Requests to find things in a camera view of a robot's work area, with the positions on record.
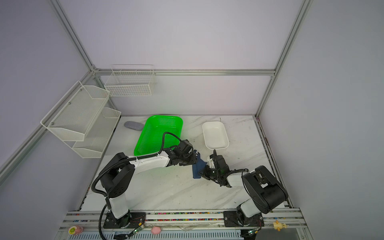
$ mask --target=black cable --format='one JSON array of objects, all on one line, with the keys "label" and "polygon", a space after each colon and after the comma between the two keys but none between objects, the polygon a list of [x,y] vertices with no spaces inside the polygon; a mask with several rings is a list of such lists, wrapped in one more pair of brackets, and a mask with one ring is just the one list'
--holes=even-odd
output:
[{"label": "black cable", "polygon": [[192,147],[192,149],[190,150],[190,153],[187,155],[187,156],[184,156],[185,158],[189,158],[192,154],[194,154],[194,149]]},{"label": "black cable", "polygon": [[103,210],[101,210],[101,214],[100,214],[100,217],[99,217],[99,234],[100,234],[102,240],[107,240],[104,237],[103,233],[101,232],[101,219],[103,218],[103,214],[104,214],[105,208],[107,208],[107,204],[103,207]]},{"label": "black cable", "polygon": [[107,168],[106,170],[104,170],[103,172],[101,172],[97,178],[93,181],[92,185],[91,185],[91,190],[92,192],[95,192],[95,193],[99,193],[99,194],[102,194],[104,197],[107,197],[107,193],[104,192],[104,191],[101,191],[99,189],[96,189],[96,184],[97,182],[106,174],[108,173],[110,170],[114,169],[114,168],[117,168],[117,167],[120,167],[124,164],[126,164],[127,162],[130,162],[130,161],[133,161],[133,160],[139,160],[139,159],[144,159],[144,158],[149,158],[149,157],[155,157],[157,156],[157,153],[153,153],[153,154],[149,154],[149,155],[143,155],[143,156],[138,156],[138,157],[131,157],[131,158],[125,158],[125,159],[120,159],[117,163],[111,165],[109,168]]},{"label": "black cable", "polygon": [[259,227],[258,229],[252,229],[252,230],[250,230],[249,232],[251,232],[251,231],[253,231],[253,230],[255,230],[255,232],[253,232],[253,233],[248,233],[248,234],[240,234],[240,237],[250,237],[250,236],[255,236],[255,239],[256,239],[256,234],[257,234],[257,232],[260,231],[261,229],[262,229],[261,227]]},{"label": "black cable", "polygon": [[119,167],[119,166],[121,166],[121,165],[124,165],[124,164],[126,164],[127,162],[129,162],[129,161],[136,160],[136,159],[138,159],[138,158],[136,158],[136,157],[131,157],[131,158],[126,158],[126,159],[119,160],[117,163],[111,165],[109,168],[107,168],[106,170],[104,170],[103,172],[101,172],[101,173],[97,176],[97,178],[93,181],[93,183],[92,183],[92,185],[91,185],[91,190],[92,190],[92,192],[100,193],[100,194],[102,194],[104,197],[107,197],[108,195],[107,195],[106,192],[101,191],[101,190],[99,190],[99,189],[96,189],[96,184],[97,184],[97,182],[102,178],[102,176],[104,176],[104,175],[105,175],[106,173],[108,173],[110,170],[112,170],[112,169],[114,169],[114,168],[116,168],[116,167]]},{"label": "black cable", "polygon": [[177,145],[173,145],[173,146],[170,146],[170,147],[167,147],[167,148],[172,149],[174,147],[177,147]]},{"label": "black cable", "polygon": [[242,181],[243,181],[244,189],[245,189],[245,191],[248,193],[248,196],[250,196],[250,198],[253,200],[253,202],[256,203],[257,205],[259,205],[260,207],[262,207],[262,208],[264,208],[264,209],[266,209],[266,210],[272,211],[271,209],[268,209],[268,208],[262,206],[260,203],[256,202],[256,201],[253,199],[253,197],[251,196],[251,194],[249,194],[247,188],[245,187],[245,183],[244,183],[244,180],[243,180],[243,173],[244,173],[244,170],[241,172],[241,179],[242,179]]},{"label": "black cable", "polygon": [[220,183],[220,187],[224,185],[224,181],[227,179],[227,177],[228,177],[229,175],[231,175],[231,174],[233,174],[233,173],[237,173],[237,172],[243,172],[244,170],[245,170],[246,172],[249,171],[247,168],[244,168],[244,169],[237,169],[237,170],[235,169],[235,170],[229,171],[227,174],[224,175],[224,178],[223,178],[223,180],[222,180],[221,183]]},{"label": "black cable", "polygon": [[171,132],[165,132],[165,133],[163,133],[163,138],[162,138],[162,141],[161,141],[161,147],[160,147],[159,154],[160,154],[160,153],[163,151],[163,149],[164,149],[164,142],[165,142],[165,139],[166,139],[166,134],[169,134],[169,135],[174,136],[175,138],[177,138],[177,139],[181,142],[181,139],[180,139],[178,136],[174,135],[173,133],[171,133]]}]

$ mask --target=pink ball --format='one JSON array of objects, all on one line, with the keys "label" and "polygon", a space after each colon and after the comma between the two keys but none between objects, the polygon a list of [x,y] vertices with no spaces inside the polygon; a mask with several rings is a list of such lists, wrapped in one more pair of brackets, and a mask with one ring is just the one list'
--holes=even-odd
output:
[{"label": "pink ball", "polygon": [[153,227],[152,230],[151,230],[151,233],[152,234],[159,234],[161,232],[161,228],[160,227]]}]

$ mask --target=white wire basket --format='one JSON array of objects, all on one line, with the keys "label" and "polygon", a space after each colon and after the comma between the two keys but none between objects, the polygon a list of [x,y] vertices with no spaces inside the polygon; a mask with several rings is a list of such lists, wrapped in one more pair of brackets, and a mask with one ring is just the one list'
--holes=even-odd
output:
[{"label": "white wire basket", "polygon": [[109,99],[109,91],[96,86],[83,86],[46,126],[62,141],[84,141]]},{"label": "white wire basket", "polygon": [[113,97],[151,96],[156,85],[152,65],[111,65],[105,89]]},{"label": "white wire basket", "polygon": [[101,158],[120,115],[120,111],[103,108],[84,141],[75,142],[71,148],[82,158]]}]

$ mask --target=white enclosure panel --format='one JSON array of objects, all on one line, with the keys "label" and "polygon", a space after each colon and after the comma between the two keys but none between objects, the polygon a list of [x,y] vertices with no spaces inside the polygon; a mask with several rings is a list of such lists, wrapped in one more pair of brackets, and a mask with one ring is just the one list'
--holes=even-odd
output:
[{"label": "white enclosure panel", "polygon": [[302,0],[61,0],[89,57],[157,69],[275,68]]},{"label": "white enclosure panel", "polygon": [[86,72],[48,1],[2,1],[0,166]]},{"label": "white enclosure panel", "polygon": [[2,240],[53,240],[77,210],[98,166],[46,131],[0,188]]},{"label": "white enclosure panel", "polygon": [[[156,76],[152,96],[111,97],[122,115],[255,114],[269,76]],[[102,76],[105,83],[108,76]]]},{"label": "white enclosure panel", "polygon": [[383,12],[315,0],[260,117],[314,239],[383,238]]}]

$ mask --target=green plastic basket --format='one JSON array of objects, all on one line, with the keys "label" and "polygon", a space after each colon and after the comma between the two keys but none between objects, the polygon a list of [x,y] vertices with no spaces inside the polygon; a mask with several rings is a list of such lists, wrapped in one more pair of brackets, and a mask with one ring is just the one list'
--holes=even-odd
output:
[{"label": "green plastic basket", "polygon": [[[135,147],[135,156],[158,152],[164,132],[171,132],[180,137],[183,120],[176,116],[154,115],[145,122],[143,131]],[[178,145],[179,141],[172,135],[165,136],[164,148]]]}]

